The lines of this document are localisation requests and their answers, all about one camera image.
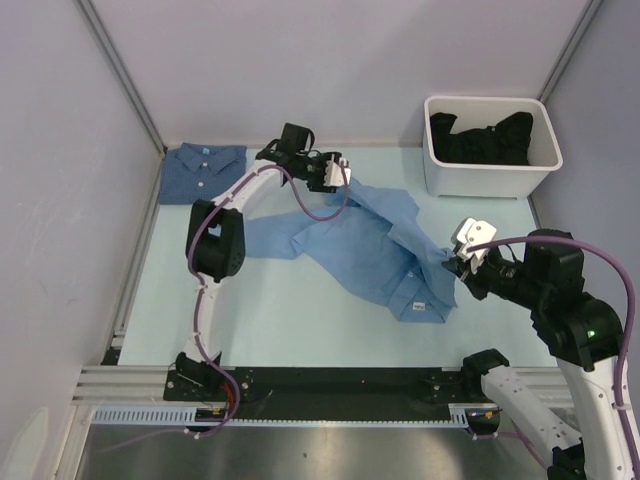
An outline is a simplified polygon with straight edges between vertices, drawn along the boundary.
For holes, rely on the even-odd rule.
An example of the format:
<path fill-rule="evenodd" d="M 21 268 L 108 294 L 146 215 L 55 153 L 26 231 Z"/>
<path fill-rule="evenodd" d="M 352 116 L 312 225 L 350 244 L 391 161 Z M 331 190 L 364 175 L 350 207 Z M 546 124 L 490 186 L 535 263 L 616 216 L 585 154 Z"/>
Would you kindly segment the light blue long sleeve shirt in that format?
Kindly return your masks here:
<path fill-rule="evenodd" d="M 384 306 L 400 322 L 443 323 L 456 308 L 451 253 L 418 224 L 419 207 L 401 189 L 353 181 L 309 214 L 291 212 L 245 224 L 246 254 L 294 260 L 306 255 L 345 290 Z"/>

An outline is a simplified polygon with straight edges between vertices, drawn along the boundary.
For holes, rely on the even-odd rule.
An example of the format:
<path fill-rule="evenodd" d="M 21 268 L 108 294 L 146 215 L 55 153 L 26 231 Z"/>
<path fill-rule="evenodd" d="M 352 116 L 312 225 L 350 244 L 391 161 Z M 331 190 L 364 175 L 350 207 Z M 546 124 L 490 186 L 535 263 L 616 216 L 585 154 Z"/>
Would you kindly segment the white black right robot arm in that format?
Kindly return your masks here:
<path fill-rule="evenodd" d="M 566 232 L 540 229 L 502 240 L 496 233 L 486 221 L 464 220 L 443 265 L 474 298 L 493 294 L 530 311 L 533 329 L 566 381 L 578 426 L 563 422 L 495 349 L 464 359 L 463 393 L 502 409 L 550 479 L 638 478 L 639 431 L 627 390 L 636 313 L 629 274 L 611 255 Z M 585 291 L 585 253 L 607 262 L 621 278 L 624 319 Z"/>

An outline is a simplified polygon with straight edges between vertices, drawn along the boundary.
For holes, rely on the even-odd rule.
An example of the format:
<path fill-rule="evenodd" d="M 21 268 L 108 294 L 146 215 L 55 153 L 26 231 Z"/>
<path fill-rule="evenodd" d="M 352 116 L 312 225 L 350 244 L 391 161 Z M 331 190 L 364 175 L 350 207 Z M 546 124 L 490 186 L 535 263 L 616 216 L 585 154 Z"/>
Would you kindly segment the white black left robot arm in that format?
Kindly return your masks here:
<path fill-rule="evenodd" d="M 197 398 L 207 400 L 233 384 L 220 366 L 221 302 L 245 260 L 247 215 L 279 188 L 295 188 L 295 180 L 311 192 L 348 191 L 349 161 L 340 152 L 316 150 L 314 143 L 310 129 L 285 124 L 280 137 L 259 150 L 252 166 L 231 187 L 210 201 L 193 204 L 186 258 L 197 282 L 196 300 L 191 331 L 169 371 L 169 390 L 185 384 Z"/>

